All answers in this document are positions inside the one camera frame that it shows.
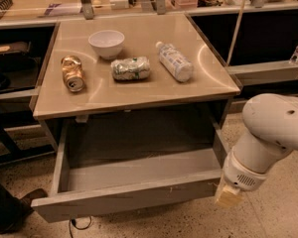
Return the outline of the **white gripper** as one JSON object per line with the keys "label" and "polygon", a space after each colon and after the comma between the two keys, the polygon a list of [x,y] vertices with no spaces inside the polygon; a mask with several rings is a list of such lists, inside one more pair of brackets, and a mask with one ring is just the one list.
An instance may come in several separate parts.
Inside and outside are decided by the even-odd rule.
{"label": "white gripper", "polygon": [[241,164],[230,150],[223,163],[223,176],[215,194],[215,204],[220,207],[233,207],[242,202],[241,191],[258,189],[266,180],[267,174],[258,174]]}

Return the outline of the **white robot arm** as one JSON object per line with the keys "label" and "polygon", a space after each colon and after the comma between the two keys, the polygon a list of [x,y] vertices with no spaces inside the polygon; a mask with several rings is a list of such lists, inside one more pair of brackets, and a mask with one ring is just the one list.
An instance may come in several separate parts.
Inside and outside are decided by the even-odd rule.
{"label": "white robot arm", "polygon": [[258,189],[271,168],[298,151],[298,97],[264,93],[242,109],[245,131],[228,152],[215,204],[232,207],[245,191]]}

